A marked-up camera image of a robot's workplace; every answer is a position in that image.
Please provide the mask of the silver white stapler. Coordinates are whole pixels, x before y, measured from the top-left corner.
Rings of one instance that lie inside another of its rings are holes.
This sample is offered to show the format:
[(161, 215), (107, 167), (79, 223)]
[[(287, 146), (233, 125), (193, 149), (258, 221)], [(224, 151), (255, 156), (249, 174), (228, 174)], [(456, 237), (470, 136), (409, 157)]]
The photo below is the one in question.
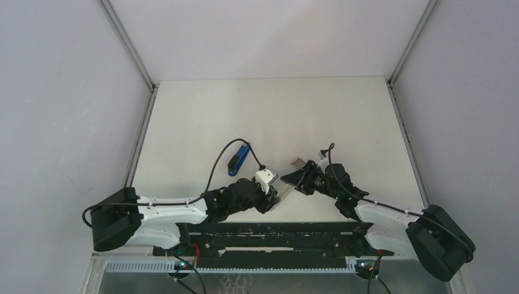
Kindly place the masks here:
[(287, 183), (284, 183), (284, 182), (279, 182), (279, 183), (275, 183), (273, 185), (273, 188), (276, 190), (277, 192), (277, 195), (276, 195), (276, 202), (271, 206), (270, 210), (269, 211), (273, 211), (274, 209), (276, 209), (281, 203), (282, 201), (284, 201), (284, 199), (289, 196), (290, 193), (292, 193), (292, 191), (295, 189), (294, 186), (290, 185), (290, 184), (287, 184)]

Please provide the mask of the blue black stapler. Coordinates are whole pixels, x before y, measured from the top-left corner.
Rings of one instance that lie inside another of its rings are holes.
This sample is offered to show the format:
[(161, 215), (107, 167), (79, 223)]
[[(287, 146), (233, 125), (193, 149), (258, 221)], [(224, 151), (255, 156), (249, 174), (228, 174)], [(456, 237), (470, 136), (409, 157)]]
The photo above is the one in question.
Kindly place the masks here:
[(250, 152), (249, 145), (246, 143), (243, 143), (228, 162), (227, 167), (228, 167), (229, 176), (234, 177), (239, 173), (239, 170), (241, 169), (242, 164), (246, 160), (249, 152)]

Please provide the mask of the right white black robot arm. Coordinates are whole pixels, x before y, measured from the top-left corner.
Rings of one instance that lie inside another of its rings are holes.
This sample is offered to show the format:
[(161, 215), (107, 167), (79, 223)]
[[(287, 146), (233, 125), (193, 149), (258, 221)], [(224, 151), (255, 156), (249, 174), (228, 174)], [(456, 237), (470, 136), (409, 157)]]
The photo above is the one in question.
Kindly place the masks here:
[(364, 230), (353, 239), (362, 255), (376, 249), (411, 258), (443, 282), (474, 259), (476, 245), (444, 208), (399, 208), (383, 203), (356, 187), (342, 164), (310, 160), (280, 179), (302, 194), (319, 192), (333, 198), (340, 214), (362, 223)]

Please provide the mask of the staple box tray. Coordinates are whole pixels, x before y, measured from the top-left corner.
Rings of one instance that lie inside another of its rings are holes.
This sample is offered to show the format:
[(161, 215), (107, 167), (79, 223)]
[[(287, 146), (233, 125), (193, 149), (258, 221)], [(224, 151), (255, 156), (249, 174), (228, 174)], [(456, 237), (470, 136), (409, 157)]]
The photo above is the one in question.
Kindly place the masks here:
[(301, 169), (301, 168), (304, 168), (304, 166), (306, 165), (306, 161), (301, 159), (300, 157), (296, 157), (292, 162), (291, 162), (291, 165), (297, 169)]

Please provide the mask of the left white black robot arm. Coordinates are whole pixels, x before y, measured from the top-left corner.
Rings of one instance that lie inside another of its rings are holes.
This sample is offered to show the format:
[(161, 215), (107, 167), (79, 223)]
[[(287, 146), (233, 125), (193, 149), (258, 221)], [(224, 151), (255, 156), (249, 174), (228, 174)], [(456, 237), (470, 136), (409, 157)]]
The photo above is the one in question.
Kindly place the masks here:
[(264, 214), (282, 200), (271, 184), (254, 178), (241, 178), (202, 197), (170, 203), (167, 199), (140, 197), (133, 187), (126, 187), (86, 208), (81, 217), (91, 229), (94, 250), (107, 252), (126, 245), (155, 246), (184, 255), (191, 239), (182, 224), (223, 222), (232, 215), (251, 208)]

